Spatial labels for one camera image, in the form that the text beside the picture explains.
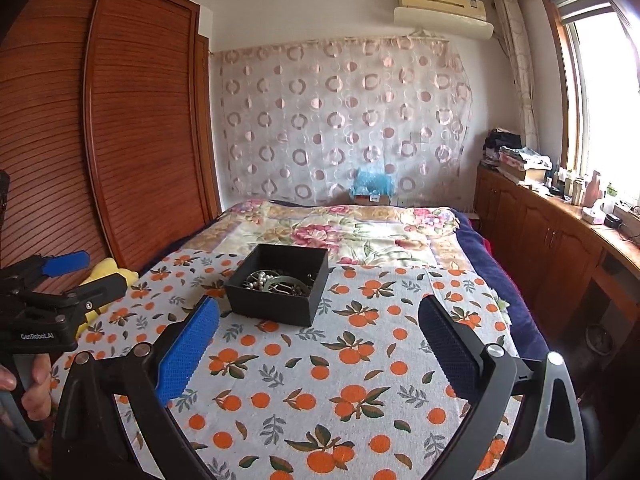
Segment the beige patterned window curtain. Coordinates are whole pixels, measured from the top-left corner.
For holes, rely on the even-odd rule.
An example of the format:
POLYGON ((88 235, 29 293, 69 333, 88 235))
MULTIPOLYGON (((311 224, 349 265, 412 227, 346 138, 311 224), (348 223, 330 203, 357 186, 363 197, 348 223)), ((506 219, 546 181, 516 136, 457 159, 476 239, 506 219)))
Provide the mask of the beige patterned window curtain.
POLYGON ((518 0, 494 0, 520 107, 521 138, 526 148, 538 150, 534 110, 535 81, 527 29, 518 0))

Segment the black cardboard jewelry box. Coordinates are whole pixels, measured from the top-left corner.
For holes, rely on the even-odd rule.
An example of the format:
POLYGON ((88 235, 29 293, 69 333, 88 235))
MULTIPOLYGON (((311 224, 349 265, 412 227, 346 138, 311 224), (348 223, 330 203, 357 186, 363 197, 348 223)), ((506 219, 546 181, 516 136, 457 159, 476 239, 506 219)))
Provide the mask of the black cardboard jewelry box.
POLYGON ((328 276, 329 252, 324 248, 259 244, 224 290, 236 314, 309 327, 328 276))

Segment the orange-print white cloth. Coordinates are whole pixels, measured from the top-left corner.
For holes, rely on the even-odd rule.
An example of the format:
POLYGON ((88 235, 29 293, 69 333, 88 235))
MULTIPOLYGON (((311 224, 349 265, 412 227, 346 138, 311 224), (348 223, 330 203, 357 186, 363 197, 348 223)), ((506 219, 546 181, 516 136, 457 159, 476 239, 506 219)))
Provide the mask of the orange-print white cloth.
POLYGON ((334 266, 311 326, 224 312, 171 414, 221 479, 419 479, 469 411, 420 330, 426 296, 514 350, 472 271, 334 266))

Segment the dark blue blanket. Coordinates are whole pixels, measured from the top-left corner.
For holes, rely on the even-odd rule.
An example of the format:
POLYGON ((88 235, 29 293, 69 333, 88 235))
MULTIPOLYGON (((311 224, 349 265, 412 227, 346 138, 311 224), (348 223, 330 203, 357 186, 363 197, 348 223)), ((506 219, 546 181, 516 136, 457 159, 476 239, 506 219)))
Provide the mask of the dark blue blanket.
POLYGON ((549 352, 549 347, 538 330, 520 291, 497 260, 488 252, 484 237, 473 229, 470 220, 455 209, 452 213, 460 224, 456 237, 462 252, 469 258, 476 273, 484 278, 491 289, 495 289, 500 299, 506 300, 509 304, 506 307, 506 313, 512 322, 510 333, 516 350, 525 359, 542 360, 549 352))

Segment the cream wall air conditioner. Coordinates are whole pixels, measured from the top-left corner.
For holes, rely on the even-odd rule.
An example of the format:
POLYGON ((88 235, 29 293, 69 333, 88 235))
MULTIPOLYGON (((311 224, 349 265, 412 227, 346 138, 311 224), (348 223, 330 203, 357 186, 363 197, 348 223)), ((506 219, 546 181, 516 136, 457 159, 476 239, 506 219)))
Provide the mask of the cream wall air conditioner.
POLYGON ((398 0, 394 23, 475 40, 488 40, 495 30, 482 0, 398 0))

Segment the blue bubble wrap bundle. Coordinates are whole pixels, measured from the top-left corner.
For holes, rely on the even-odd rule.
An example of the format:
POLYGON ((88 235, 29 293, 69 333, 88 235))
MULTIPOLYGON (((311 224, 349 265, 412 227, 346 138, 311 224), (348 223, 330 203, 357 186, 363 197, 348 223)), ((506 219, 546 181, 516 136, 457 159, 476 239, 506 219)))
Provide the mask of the blue bubble wrap bundle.
POLYGON ((367 171, 358 169, 354 182, 349 189, 349 196, 387 196, 392 197, 395 192, 395 185, 390 174, 384 172, 367 171))

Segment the pink circle-pattern curtain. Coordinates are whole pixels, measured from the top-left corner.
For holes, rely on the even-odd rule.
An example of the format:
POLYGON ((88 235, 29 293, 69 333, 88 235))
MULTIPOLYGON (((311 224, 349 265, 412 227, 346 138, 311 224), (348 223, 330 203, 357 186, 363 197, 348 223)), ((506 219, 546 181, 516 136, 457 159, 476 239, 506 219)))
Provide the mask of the pink circle-pattern curtain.
POLYGON ((230 200, 350 198, 358 169, 390 174, 401 205, 463 209, 473 95, 448 40, 347 38, 212 57, 219 181, 230 200))

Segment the yellow plush toy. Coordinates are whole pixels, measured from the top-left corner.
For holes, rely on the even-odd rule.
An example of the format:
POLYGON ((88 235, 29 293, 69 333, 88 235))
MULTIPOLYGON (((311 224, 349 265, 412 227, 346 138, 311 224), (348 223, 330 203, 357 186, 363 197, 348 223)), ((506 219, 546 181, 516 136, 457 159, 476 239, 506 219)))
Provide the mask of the yellow plush toy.
POLYGON ((81 283, 88 296, 82 300, 84 318, 78 326, 76 337, 79 338, 109 304, 122 298, 138 278, 138 272, 121 268, 114 258, 105 258, 97 263, 81 283))

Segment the window with wooden frame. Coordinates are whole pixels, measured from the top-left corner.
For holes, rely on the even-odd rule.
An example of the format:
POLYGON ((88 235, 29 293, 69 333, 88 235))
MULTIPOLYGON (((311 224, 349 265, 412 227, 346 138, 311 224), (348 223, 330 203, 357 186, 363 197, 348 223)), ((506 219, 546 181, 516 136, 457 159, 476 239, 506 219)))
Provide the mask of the window with wooden frame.
POLYGON ((639 46, 608 0, 542 0, 561 74, 563 166, 639 203, 639 46))

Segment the floral pink quilt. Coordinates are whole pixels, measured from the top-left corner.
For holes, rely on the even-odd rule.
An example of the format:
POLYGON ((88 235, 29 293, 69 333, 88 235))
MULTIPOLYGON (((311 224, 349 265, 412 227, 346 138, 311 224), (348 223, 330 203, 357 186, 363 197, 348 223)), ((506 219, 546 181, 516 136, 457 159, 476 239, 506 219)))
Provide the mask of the floral pink quilt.
POLYGON ((183 246, 246 255, 258 244, 288 245, 325 249, 330 263, 345 266, 466 271, 472 264, 458 242, 460 229, 447 207, 303 207, 247 200, 183 246))

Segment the green jade bangle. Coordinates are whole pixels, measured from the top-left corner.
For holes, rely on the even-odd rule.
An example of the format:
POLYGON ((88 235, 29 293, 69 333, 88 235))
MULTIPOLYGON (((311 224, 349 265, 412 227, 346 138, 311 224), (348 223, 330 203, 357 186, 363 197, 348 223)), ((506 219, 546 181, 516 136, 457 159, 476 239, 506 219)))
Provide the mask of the green jade bangle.
POLYGON ((307 297, 310 294, 308 285, 289 275, 277 275, 273 278, 268 278, 268 280, 262 284, 262 291, 269 292, 270 294, 295 297, 307 297))

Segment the small cardboard box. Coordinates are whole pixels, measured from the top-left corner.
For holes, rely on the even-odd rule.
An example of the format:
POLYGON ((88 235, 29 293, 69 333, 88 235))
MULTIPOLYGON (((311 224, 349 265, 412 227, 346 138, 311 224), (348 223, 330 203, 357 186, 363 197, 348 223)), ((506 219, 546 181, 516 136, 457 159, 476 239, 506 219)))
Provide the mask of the small cardboard box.
POLYGON ((359 206, 390 206, 387 195, 355 195, 352 201, 359 206))

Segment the wooden cabinet counter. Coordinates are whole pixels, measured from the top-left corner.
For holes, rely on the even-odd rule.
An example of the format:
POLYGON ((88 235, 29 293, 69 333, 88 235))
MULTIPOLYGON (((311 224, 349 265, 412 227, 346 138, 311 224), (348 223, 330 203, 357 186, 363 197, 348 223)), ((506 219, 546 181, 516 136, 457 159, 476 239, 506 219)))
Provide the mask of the wooden cabinet counter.
POLYGON ((588 286, 602 289, 627 321, 639 319, 639 301, 620 282, 639 277, 639 248, 620 232, 592 226, 580 209, 517 185, 479 166, 474 210, 480 234, 518 286, 546 339, 558 341, 578 320, 588 286))

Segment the wooden slatted wardrobe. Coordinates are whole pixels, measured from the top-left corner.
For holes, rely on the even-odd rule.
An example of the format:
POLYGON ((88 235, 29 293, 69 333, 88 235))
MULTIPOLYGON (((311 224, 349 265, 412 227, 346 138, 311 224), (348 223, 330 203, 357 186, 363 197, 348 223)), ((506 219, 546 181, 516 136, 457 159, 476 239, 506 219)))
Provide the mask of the wooden slatted wardrobe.
POLYGON ((4 266, 83 250, 142 272, 219 209, 189 0, 28 0, 1 44, 4 266))

